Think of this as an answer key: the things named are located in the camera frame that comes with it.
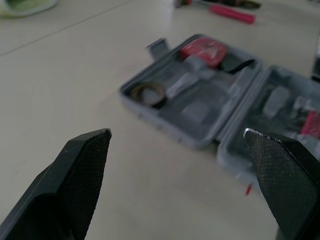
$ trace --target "tool case compartment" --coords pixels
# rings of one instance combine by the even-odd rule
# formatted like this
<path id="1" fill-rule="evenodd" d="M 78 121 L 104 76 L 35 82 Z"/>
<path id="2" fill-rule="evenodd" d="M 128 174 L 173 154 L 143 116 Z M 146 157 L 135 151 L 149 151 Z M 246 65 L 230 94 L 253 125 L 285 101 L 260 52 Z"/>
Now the tool case compartment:
<path id="1" fill-rule="evenodd" d="M 255 189 L 259 189 L 250 152 L 243 137 L 246 128 L 297 139 L 319 159 L 319 139 L 299 134 L 303 121 L 297 122 L 296 119 L 299 114 L 306 115 L 294 110 L 299 98 L 305 99 L 304 105 L 310 111 L 320 112 L 320 84 L 280 66 L 271 66 L 261 73 L 222 133 L 224 138 L 217 151 L 218 164 L 234 173 L 239 181 L 253 184 Z"/>
<path id="2" fill-rule="evenodd" d="M 229 74 L 207 67 L 196 56 L 182 59 L 180 49 L 199 38 L 208 37 L 194 35 L 173 50 L 168 49 L 164 40 L 152 44 L 149 50 L 154 63 L 122 85 L 119 91 L 126 107 L 193 148 L 206 147 L 218 137 L 262 67 L 258 58 L 226 44 L 227 54 L 222 61 L 225 69 L 233 69 L 247 60 L 253 59 L 254 63 Z M 145 106 L 130 96 L 134 86 L 149 82 L 165 89 L 167 101 L 159 109 Z M 142 94 L 144 99 L 154 97 L 147 90 Z"/>

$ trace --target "red screwdriver handle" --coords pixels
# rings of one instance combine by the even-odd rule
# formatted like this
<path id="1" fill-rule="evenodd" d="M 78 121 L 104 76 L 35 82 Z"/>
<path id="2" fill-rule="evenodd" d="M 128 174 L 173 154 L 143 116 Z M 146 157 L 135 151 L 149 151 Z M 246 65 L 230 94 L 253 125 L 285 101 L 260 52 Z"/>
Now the red screwdriver handle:
<path id="1" fill-rule="evenodd" d="M 236 19 L 247 24 L 253 24 L 256 20 L 255 15 L 239 12 L 226 6 L 212 5 L 209 7 L 209 10 L 215 14 Z"/>

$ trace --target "white table surface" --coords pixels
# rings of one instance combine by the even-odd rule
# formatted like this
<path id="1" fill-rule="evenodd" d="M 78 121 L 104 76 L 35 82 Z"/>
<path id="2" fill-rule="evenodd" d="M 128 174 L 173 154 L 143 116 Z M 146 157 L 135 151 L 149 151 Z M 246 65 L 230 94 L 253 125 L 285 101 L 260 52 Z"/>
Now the white table surface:
<path id="1" fill-rule="evenodd" d="M 216 164 L 137 119 L 119 86 L 152 62 L 144 48 L 203 33 L 265 66 L 309 77 L 320 8 L 305 0 L 260 0 L 254 25 L 171 0 L 61 0 L 19 19 L 0 19 L 0 221 L 71 138 L 111 128 L 92 240 L 272 240 L 265 200 Z"/>

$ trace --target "tool case lid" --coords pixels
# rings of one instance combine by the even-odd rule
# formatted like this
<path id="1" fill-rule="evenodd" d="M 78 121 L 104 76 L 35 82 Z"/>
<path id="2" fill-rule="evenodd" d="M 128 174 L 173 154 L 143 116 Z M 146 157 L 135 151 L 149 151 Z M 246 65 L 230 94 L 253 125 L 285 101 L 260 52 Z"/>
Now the tool case lid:
<path id="1" fill-rule="evenodd" d="M 214 140 L 222 140 L 223 135 L 219 133 L 262 70 L 262 62 L 257 57 L 215 39 L 227 48 L 222 61 L 224 69 L 233 69 L 247 60 L 254 60 L 254 63 L 229 74 L 209 68 L 195 56 L 181 59 L 180 50 L 199 38 L 212 39 L 197 34 L 174 49 L 168 48 L 165 39 L 151 44 L 147 49 L 154 62 L 119 90 L 124 105 L 139 117 L 193 148 L 203 148 Z M 130 96 L 136 85 L 148 82 L 158 83 L 165 89 L 168 100 L 160 109 L 145 106 Z M 152 98 L 152 93 L 145 91 L 143 97 Z"/>

